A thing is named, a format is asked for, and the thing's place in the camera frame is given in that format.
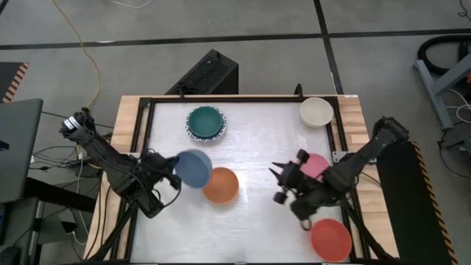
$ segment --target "blue bowl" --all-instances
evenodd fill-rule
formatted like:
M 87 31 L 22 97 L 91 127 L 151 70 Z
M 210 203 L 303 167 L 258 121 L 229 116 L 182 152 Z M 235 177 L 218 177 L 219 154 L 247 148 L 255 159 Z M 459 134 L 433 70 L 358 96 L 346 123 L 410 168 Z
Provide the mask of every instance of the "blue bowl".
M 192 188 L 204 188 L 211 178 L 213 165 L 210 158 L 202 151 L 188 150 L 177 155 L 175 173 Z

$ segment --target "wooden table edge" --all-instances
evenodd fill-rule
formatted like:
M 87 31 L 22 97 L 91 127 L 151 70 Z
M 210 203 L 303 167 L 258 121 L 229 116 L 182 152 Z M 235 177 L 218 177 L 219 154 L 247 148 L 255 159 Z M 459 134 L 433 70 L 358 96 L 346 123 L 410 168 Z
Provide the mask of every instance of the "wooden table edge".
M 347 138 L 347 146 L 350 151 L 352 152 L 357 151 L 369 140 L 368 132 L 366 130 L 366 125 L 364 122 L 363 113 L 361 111 L 361 106 L 360 106 L 359 98 L 357 95 L 309 94 L 305 96 L 322 96 L 322 97 L 324 96 L 334 97 L 335 96 L 339 99 L 339 107 L 340 107 L 340 113 L 342 117 L 342 124 L 344 125 L 345 136 Z M 136 116 L 138 114 L 139 100 L 140 98 L 149 98 L 149 97 L 155 98 L 155 99 L 176 99 L 176 98 L 179 98 L 180 96 L 176 96 L 176 95 L 122 96 L 118 113 L 116 116 L 115 127 L 113 130 L 113 137 L 111 139 L 112 146 L 114 146 L 118 151 L 120 152 L 130 151 L 132 134 L 134 132 Z M 188 97 L 188 98 L 294 97 L 295 98 L 295 97 L 298 97 L 298 95 L 249 95 L 249 94 L 248 95 L 188 95 L 185 97 Z M 146 117 L 146 113 L 143 114 L 143 122 L 140 129 L 140 135 L 143 135 L 144 130 L 145 130 L 146 122 L 144 120 L 144 117 Z M 333 121 L 333 128 L 336 128 L 335 120 Z M 339 133 L 337 130 L 334 130 L 334 138 L 336 139 L 335 140 L 336 146 L 339 149 L 340 141 L 339 141 Z M 378 172 L 376 171 L 376 168 L 374 166 L 369 167 L 368 173 L 369 175 L 372 175 L 372 177 L 379 180 Z M 109 186 L 109 183 L 107 182 L 107 179 L 104 176 L 103 181 L 102 181 L 102 186 L 101 186 L 101 194 L 100 194 L 100 197 L 102 200 L 102 216 L 104 213 L 103 205 L 105 203 L 105 194 L 106 194 L 108 186 Z M 363 179 L 360 179 L 357 189 L 358 189 L 358 196 L 360 199 L 362 214 L 364 215 L 365 225 L 372 231 L 373 236 L 378 240 L 378 242 L 381 245 L 383 245 L 383 247 L 385 248 L 387 252 L 389 252 L 393 256 L 398 256 L 397 246 L 395 244 L 394 234 L 392 233 L 392 227 L 389 221 L 388 212 L 386 210 L 386 203 L 384 202 L 382 190 L 378 187 L 372 186 L 371 183 Z M 368 196 L 371 193 L 374 194 L 375 200 L 379 201 L 379 202 L 376 202 L 375 205 L 369 204 L 369 201 L 371 200 L 371 198 L 369 198 Z M 106 225 L 105 225 L 105 236 L 104 236 L 105 238 L 107 238 L 107 235 L 109 235 L 111 230 L 116 225 L 116 216 L 118 214 L 117 205 L 119 205 L 119 203 L 116 202 L 116 200 L 118 202 L 120 200 L 118 195 L 114 194 L 114 192 L 111 191 L 108 204 L 112 205 L 113 207 L 109 206 L 107 209 L 107 216 L 109 217 L 107 217 Z M 378 220 L 377 218 L 378 214 L 382 216 L 381 220 Z M 98 225 L 97 219 L 98 219 L 98 207 L 95 207 L 95 211 L 93 213 L 93 219 L 91 222 L 91 227 L 89 230 L 89 233 L 91 236 L 88 237 L 87 244 L 85 246 L 84 257 L 89 251 L 95 239 L 96 229 Z M 103 227 L 101 224 L 99 228 L 99 237 L 97 239 L 97 243 L 99 243 L 99 240 L 101 238 L 102 229 Z M 123 229 L 121 233 L 121 240 L 118 246 L 117 258 L 124 258 L 128 233 L 129 233 L 129 223 Z M 356 229 L 353 229 L 352 233 L 353 233 L 354 248 L 357 252 L 357 255 L 362 256 L 360 240 L 358 237 L 358 231 Z M 99 248 L 99 244 L 95 244 L 91 252 L 91 255 L 93 255 L 98 250 L 98 248 Z

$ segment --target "black box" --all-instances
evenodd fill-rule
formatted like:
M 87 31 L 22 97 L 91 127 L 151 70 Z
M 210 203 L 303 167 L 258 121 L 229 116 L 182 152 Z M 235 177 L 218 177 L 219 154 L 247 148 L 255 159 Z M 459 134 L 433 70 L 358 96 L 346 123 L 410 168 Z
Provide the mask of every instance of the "black box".
M 238 64 L 211 49 L 166 95 L 238 94 Z

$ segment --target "red bowl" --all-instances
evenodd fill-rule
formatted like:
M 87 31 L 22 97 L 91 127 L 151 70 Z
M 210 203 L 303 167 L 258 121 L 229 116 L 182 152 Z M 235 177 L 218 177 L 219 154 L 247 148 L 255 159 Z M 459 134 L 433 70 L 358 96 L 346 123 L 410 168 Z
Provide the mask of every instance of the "red bowl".
M 352 250 L 352 238 L 345 226 L 334 219 L 322 219 L 311 230 L 311 244 L 317 255 L 327 262 L 340 262 Z

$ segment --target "black floor stripe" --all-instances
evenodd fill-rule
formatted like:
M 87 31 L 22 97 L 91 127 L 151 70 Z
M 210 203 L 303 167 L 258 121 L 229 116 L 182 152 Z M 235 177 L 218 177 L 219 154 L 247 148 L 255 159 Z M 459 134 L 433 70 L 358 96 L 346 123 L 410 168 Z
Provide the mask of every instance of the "black floor stripe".
M 150 40 L 117 40 L 108 43 L 85 42 L 86 47 L 113 47 L 113 46 L 140 46 L 140 45 L 160 45 L 160 44 L 180 44 L 180 43 L 215 43 L 233 41 L 252 40 L 306 40 L 325 38 L 376 38 L 394 36 L 420 36 L 420 35 L 447 35 L 447 34 L 471 34 L 471 29 L 431 29 L 431 30 L 408 30 L 391 32 L 340 32 L 340 33 L 311 33 L 311 34 L 273 34 L 273 35 L 239 35 L 239 36 L 218 36 L 201 38 L 168 38 Z M 7 44 L 0 45 L 0 50 L 20 50 L 20 49 L 66 49 L 79 48 L 80 43 L 41 43 L 41 44 Z
M 429 30 L 403 30 L 389 32 L 344 32 L 330 33 L 329 38 L 373 38 L 394 36 L 422 36 L 446 34 L 471 34 L 471 29 L 429 29 Z
M 322 11 L 321 1 L 314 0 L 314 6 L 316 8 L 317 19 L 319 19 L 319 25 L 321 27 L 322 40 L 324 41 L 325 54 L 327 55 L 327 61 L 329 62 L 333 85 L 335 86 L 337 94 L 343 94 L 344 89 L 341 86 L 340 74 L 339 70 L 337 69 L 335 56 L 333 55 L 332 44 L 330 43 L 329 32 L 327 30 L 327 24 L 325 23 L 325 17 L 324 12 Z
M 230 41 L 251 41 L 251 40 L 304 40 L 321 38 L 320 34 L 274 34 L 274 35 L 247 35 L 247 36 L 221 36 L 203 38 L 169 38 L 154 40 L 118 40 L 108 43 L 85 42 L 86 47 L 110 47 L 110 46 L 138 46 L 138 45 L 159 45 L 178 43 L 214 43 Z M 61 49 L 79 48 L 80 43 L 44 43 L 44 44 L 13 44 L 0 45 L 0 50 L 15 49 Z

